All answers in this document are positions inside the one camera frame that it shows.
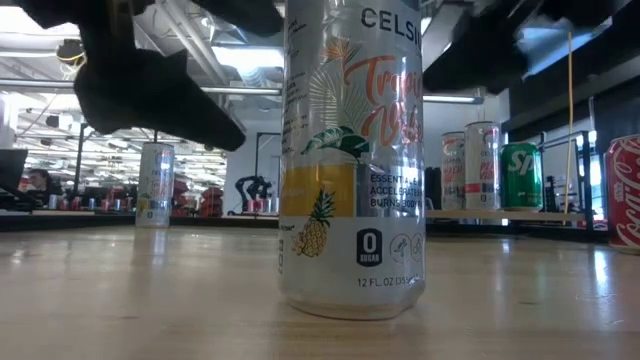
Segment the computer screen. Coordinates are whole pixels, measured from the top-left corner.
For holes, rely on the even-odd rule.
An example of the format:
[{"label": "computer screen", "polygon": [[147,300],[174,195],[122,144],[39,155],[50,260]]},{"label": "computer screen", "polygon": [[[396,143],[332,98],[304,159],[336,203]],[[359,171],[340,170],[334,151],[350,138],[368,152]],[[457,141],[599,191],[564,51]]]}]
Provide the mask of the computer screen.
[{"label": "computer screen", "polygon": [[28,150],[0,149],[0,184],[17,188],[20,185]]}]

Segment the yellow label band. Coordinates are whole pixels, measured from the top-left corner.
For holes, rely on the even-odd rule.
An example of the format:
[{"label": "yellow label band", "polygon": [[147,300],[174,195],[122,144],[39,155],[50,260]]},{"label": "yellow label band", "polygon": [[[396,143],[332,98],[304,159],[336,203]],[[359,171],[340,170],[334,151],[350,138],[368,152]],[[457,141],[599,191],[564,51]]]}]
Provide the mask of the yellow label band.
[{"label": "yellow label band", "polygon": [[333,194],[333,217],[355,216],[354,165],[310,166],[284,173],[280,194],[281,216],[309,216],[318,193]]}]

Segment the table surface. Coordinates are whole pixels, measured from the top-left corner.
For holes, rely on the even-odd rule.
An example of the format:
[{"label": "table surface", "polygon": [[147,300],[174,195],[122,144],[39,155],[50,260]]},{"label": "table surface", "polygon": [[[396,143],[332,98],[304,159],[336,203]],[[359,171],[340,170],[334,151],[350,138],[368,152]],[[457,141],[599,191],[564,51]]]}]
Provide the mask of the table surface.
[{"label": "table surface", "polygon": [[432,238],[427,291],[377,322],[277,290],[276,231],[0,234],[3,359],[637,359],[640,258],[540,239]]}]

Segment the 0 sugar logo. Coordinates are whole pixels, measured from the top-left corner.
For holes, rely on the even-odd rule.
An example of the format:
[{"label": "0 sugar logo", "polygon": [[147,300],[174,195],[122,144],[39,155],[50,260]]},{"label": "0 sugar logo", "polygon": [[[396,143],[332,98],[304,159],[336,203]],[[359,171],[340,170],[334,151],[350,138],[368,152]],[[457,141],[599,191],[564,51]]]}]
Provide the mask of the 0 sugar logo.
[{"label": "0 sugar logo", "polygon": [[358,231],[358,251],[356,261],[364,267],[374,267],[382,263],[382,232],[378,229]]}]

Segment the green can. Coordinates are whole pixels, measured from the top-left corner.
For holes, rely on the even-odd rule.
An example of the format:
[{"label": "green can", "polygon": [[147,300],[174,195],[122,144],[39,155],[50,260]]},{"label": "green can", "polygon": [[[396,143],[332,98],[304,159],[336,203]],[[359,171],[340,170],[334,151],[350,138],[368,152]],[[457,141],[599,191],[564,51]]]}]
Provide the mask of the green can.
[{"label": "green can", "polygon": [[513,143],[502,148],[502,208],[505,211],[542,210],[542,157],[532,143]]}]

